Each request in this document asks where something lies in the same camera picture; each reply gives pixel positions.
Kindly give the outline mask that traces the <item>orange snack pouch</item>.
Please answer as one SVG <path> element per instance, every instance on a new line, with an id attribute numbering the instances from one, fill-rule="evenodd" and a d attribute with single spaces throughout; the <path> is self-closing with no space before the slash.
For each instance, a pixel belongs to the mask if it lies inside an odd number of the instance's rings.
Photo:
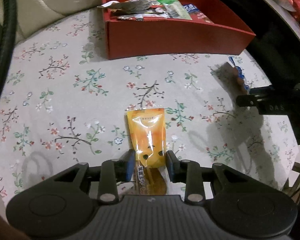
<path id="1" fill-rule="evenodd" d="M 160 169 L 165 166 L 165 110 L 148 108 L 127 113 L 130 140 L 135 151 L 135 179 L 140 195 L 165 195 Z"/>

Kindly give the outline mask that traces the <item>floral tablecloth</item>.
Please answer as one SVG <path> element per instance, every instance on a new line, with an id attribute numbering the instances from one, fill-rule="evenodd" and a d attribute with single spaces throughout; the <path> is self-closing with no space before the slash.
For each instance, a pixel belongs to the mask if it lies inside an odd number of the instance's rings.
<path id="1" fill-rule="evenodd" d="M 129 148 L 126 113 L 165 109 L 166 147 L 202 166 L 221 162 L 280 189 L 298 154 L 286 116 L 235 104 L 229 55 L 166 54 L 108 60 L 99 10 L 57 22 L 13 55 L 0 99 L 0 196 L 79 162 Z"/>

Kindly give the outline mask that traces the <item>red blue snack packet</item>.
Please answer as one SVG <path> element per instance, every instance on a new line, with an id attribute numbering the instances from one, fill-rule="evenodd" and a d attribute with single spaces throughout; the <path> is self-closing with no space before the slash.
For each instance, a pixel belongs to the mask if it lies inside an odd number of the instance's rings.
<path id="1" fill-rule="evenodd" d="M 201 12 L 194 4 L 186 4 L 184 8 L 189 13 L 192 20 L 196 22 L 213 23 L 203 12 Z"/>

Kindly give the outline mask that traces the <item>green snack packet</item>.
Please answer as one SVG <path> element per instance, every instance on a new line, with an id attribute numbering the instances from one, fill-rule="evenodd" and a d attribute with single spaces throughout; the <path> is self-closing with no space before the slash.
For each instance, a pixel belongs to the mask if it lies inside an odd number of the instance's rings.
<path id="1" fill-rule="evenodd" d="M 178 0 L 157 0 L 164 6 L 170 18 L 192 20 L 191 16 Z"/>

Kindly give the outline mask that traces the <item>red cardboard box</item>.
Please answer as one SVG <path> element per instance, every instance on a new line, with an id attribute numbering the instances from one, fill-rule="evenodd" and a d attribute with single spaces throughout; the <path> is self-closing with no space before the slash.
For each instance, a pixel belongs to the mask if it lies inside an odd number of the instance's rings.
<path id="1" fill-rule="evenodd" d="M 212 22 L 182 19 L 118 20 L 112 12 L 104 10 L 108 58 L 173 53 L 239 55 L 255 37 L 253 31 L 220 0 L 179 1 L 181 4 L 194 4 Z"/>

